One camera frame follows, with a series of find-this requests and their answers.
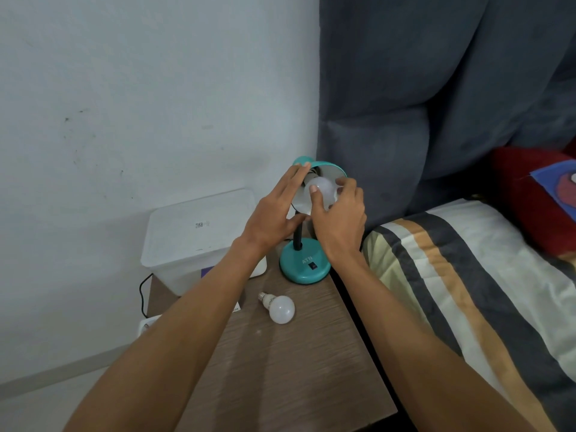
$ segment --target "gray curtain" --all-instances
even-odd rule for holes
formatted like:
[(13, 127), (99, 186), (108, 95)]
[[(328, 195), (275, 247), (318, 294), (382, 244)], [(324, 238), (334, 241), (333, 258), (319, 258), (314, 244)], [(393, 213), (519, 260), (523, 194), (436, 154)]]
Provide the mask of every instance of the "gray curtain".
[(317, 159), (367, 227), (471, 191), (506, 144), (576, 135), (576, 0), (320, 0)]

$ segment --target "striped bedsheet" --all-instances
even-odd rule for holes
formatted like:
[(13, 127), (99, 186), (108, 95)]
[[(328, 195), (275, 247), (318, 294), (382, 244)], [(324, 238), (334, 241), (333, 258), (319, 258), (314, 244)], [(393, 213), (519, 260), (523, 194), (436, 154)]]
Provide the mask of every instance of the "striped bedsheet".
[(458, 200), (379, 226), (371, 270), (540, 432), (576, 431), (576, 259)]

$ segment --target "wooden table surface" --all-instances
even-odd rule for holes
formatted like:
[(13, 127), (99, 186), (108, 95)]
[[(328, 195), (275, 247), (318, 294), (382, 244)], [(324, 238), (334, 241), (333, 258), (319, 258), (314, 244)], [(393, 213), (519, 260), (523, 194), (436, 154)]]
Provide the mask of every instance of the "wooden table surface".
[[(311, 286), (268, 270), (245, 288), (177, 431), (350, 432), (397, 412), (330, 276)], [(294, 319), (272, 322), (261, 291), (286, 295)], [(148, 316), (177, 299), (153, 278)]]

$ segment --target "desk lamp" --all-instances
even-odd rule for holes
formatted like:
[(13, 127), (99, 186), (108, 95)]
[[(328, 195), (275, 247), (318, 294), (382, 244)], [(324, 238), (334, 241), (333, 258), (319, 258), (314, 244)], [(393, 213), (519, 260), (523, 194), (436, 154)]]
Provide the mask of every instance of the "desk lamp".
[[(324, 209), (336, 203), (338, 199), (338, 185), (335, 180), (346, 177), (346, 173), (337, 165), (321, 160), (314, 160), (308, 156), (300, 156), (295, 164), (310, 162), (312, 166), (304, 178), (302, 186), (292, 200), (296, 212), (306, 215), (312, 213), (312, 199), (310, 186), (316, 185), (324, 198)], [(288, 280), (308, 285), (320, 282), (330, 271), (330, 262), (316, 239), (302, 238), (302, 225), (294, 232), (294, 239), (289, 242), (280, 255), (280, 269)]]

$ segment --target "light bulb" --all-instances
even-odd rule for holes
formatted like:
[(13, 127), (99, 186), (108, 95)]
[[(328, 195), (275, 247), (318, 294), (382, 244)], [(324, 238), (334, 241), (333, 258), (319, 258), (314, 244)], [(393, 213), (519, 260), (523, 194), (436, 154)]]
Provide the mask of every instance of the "light bulb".
[(307, 181), (304, 187), (304, 194), (310, 199), (310, 187), (316, 185), (318, 190), (322, 193), (324, 199), (324, 210), (328, 210), (330, 206), (336, 203), (338, 199), (338, 185), (328, 178), (317, 175), (316, 177)]
[(275, 295), (261, 292), (258, 295), (258, 300), (270, 311), (270, 318), (275, 323), (285, 324), (294, 317), (296, 309), (290, 297), (286, 297), (285, 295), (276, 297)]

